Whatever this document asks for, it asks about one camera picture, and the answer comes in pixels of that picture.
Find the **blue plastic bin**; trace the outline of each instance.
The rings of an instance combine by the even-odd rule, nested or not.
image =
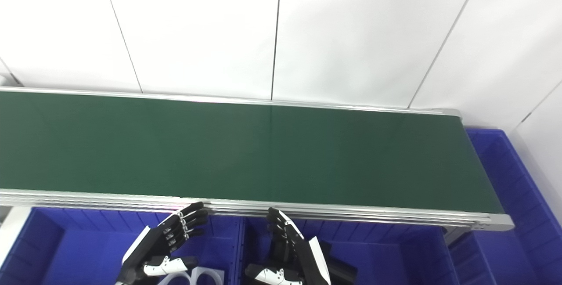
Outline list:
[[[316,235],[331,243],[333,257],[357,267],[355,285],[458,284],[439,227],[321,220],[295,223],[306,238]],[[270,243],[267,221],[247,218],[243,265],[265,263]]]
[[[89,209],[32,209],[0,271],[2,285],[113,285],[121,258],[142,229],[167,213]],[[240,217],[210,216],[205,235],[174,255],[195,255],[199,265],[225,271],[225,284],[241,273]]]
[[[460,283],[562,284],[562,229],[508,137],[501,130],[467,133],[515,229],[475,231],[451,245]]]

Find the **white plastic part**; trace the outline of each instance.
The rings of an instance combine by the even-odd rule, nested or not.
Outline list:
[[[170,261],[170,258],[165,256],[162,263],[160,265],[145,265],[143,267],[143,271],[148,276],[162,276],[172,273],[178,273],[186,271],[187,267],[181,261],[180,258],[173,259]]]
[[[125,255],[123,255],[123,259],[121,261],[121,264],[125,263],[125,261],[129,258],[129,256],[131,255],[131,253],[133,253],[133,251],[135,251],[135,249],[138,247],[139,243],[142,241],[142,239],[144,239],[144,237],[146,236],[146,234],[148,233],[148,231],[150,231],[150,227],[146,226],[144,227],[144,229],[141,231],[140,235],[135,239],[135,241],[132,243],[132,245],[129,247],[129,249],[127,250],[127,252],[125,253]]]
[[[275,273],[265,268],[255,277],[255,280],[268,285],[303,285],[302,281],[287,281],[283,269]]]
[[[490,213],[489,223],[479,223],[474,225],[472,230],[486,230],[486,231],[508,231],[513,229],[514,223],[510,216],[503,213]]]
[[[162,279],[162,281],[160,281],[158,285],[167,285],[172,279],[175,279],[176,277],[184,277],[185,279],[187,279],[190,285],[197,285],[197,279],[202,274],[209,275],[213,279],[213,281],[215,281],[215,285],[224,284],[224,271],[209,269],[208,267],[194,267],[193,270],[191,270],[191,276],[185,271],[172,273],[164,277],[164,279]]]
[[[313,252],[314,259],[317,262],[318,269],[320,270],[320,274],[326,280],[327,283],[331,285],[330,274],[328,272],[328,265],[326,264],[326,259],[322,253],[322,249],[320,244],[318,243],[317,237],[312,238],[309,241],[310,248]]]
[[[31,207],[14,206],[0,227],[0,267],[26,223]]]

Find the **black and white robotic hand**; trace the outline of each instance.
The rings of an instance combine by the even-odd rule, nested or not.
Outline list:
[[[203,203],[193,203],[168,216],[157,227],[146,226],[127,250],[115,285],[155,285],[159,277],[193,269],[194,256],[172,257],[187,239],[203,234],[195,228],[207,223]]]
[[[269,208],[267,228],[273,233],[268,267],[250,264],[245,274],[268,285],[331,285],[318,239],[307,241],[282,211]]]

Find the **green belt surface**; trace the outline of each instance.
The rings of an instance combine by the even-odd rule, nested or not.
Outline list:
[[[12,91],[0,188],[504,213],[452,115]]]

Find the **white wall panel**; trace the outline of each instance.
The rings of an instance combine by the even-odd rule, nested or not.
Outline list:
[[[465,0],[281,0],[274,98],[406,107]]]
[[[562,85],[509,137],[562,223]]]
[[[0,240],[2,240],[0,242],[0,265],[4,264],[31,211],[31,207],[14,206],[10,209],[2,226],[0,226]]]
[[[277,0],[112,0],[144,92],[269,99]]]
[[[27,87],[139,91],[109,0],[0,0],[0,56]]]
[[[10,71],[7,67],[4,66],[4,63],[2,62],[2,56],[0,55],[0,82],[6,81],[9,77],[11,77]]]
[[[560,25],[562,0],[470,0],[412,107],[511,130],[562,79]]]

